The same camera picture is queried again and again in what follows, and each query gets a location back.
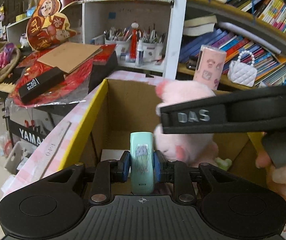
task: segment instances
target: metal rivet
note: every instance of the metal rivet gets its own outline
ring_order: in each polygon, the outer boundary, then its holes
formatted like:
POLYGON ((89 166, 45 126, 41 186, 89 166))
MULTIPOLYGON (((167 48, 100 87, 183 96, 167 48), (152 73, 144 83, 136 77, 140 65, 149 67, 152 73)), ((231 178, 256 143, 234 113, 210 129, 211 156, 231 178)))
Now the metal rivet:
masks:
POLYGON ((183 202, 191 202, 194 197, 190 194, 182 194, 179 196, 179 200, 183 202))
POLYGON ((95 202, 102 202, 106 200, 106 196, 104 194, 95 194, 91 197, 91 199, 95 202))

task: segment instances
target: pen holder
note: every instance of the pen holder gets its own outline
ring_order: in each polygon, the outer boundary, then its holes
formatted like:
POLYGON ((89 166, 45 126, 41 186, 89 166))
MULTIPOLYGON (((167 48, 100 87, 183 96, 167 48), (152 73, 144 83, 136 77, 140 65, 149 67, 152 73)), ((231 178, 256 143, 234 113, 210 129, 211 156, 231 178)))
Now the pen holder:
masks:
POLYGON ((143 62, 152 62, 155 60, 156 43, 143 43, 143 50, 143 62))
POLYGON ((105 44, 116 44, 115 46, 115 52, 116 56, 119 58, 122 53, 127 53, 129 46, 130 46, 131 40, 129 41, 109 41, 105 39, 105 44))
POLYGON ((156 43, 155 60, 161 60, 162 59, 163 48, 164 48, 164 44, 163 43, 156 43))

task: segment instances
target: clamp jaw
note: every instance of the clamp jaw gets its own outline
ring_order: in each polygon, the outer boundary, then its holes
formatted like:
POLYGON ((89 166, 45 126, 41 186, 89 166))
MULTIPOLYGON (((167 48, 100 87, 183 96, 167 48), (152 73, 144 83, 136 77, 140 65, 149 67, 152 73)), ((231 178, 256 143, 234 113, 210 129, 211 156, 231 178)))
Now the clamp jaw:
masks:
POLYGON ((238 91, 161 108, 165 134, 266 132, 262 144, 286 165, 286 86, 238 91))

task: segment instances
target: light blue object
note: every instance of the light blue object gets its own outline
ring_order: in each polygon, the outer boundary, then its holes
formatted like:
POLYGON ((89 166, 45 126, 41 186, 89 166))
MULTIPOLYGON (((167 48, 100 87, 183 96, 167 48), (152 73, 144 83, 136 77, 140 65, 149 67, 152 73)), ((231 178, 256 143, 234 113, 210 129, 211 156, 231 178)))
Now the light blue object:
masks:
POLYGON ((153 133, 131 133, 131 185, 135 195, 150 194, 154 190, 153 133))

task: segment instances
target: pink plush toy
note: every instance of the pink plush toy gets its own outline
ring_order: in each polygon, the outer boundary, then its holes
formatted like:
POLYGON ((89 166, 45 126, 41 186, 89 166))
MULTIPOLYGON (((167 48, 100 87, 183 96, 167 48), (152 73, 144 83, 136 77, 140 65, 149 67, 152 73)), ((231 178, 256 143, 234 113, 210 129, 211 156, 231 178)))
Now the pink plush toy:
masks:
MULTIPOLYGON (((210 88, 197 81, 164 81, 155 90, 163 101, 156 107, 158 116, 163 106, 215 96, 210 88)), ((166 160, 183 161, 192 167, 207 162, 225 170, 232 165, 231 160, 218 158, 219 149, 213 141, 213 134, 163 134, 162 125, 159 124, 154 137, 156 149, 162 152, 166 160)))

